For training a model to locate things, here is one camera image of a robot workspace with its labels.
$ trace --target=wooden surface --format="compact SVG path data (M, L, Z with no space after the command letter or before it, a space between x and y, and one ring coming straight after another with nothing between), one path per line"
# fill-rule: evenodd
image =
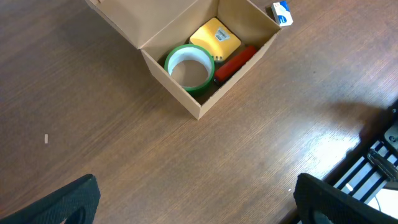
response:
M398 96L396 0L289 6L196 121L83 1L1 1L0 217L91 173L95 223L281 221L296 176L323 178Z

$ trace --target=barcode label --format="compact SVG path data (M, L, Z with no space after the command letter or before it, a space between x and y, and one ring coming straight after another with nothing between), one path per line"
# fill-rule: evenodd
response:
M216 38L218 41L222 42L224 40L228 40L230 36L225 32L225 30L223 30L222 28L218 28Z

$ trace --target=cardboard box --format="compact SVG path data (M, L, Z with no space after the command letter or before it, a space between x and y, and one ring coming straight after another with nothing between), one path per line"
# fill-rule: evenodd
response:
M280 27L248 0L86 0L132 45L141 49L151 74L200 119L265 54ZM205 22L217 17L244 44L259 48L221 88L205 99L190 96L164 69L163 58L187 43Z

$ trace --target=green tape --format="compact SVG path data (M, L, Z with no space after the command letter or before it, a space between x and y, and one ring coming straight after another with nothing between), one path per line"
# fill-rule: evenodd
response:
M201 85L194 87L182 86L182 88L191 96L200 96L204 94L209 88L214 77L215 65L213 58L203 47L197 46L195 44L185 44L177 47L171 51L171 53L169 53L166 58L164 69L171 76L174 67L184 60L195 60L200 62L208 71L208 78Z

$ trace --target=blue packaging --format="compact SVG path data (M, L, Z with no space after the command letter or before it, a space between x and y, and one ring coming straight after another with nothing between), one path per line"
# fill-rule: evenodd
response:
M271 6L275 16L275 21L279 26L290 26L293 24L293 18L286 1L275 2Z

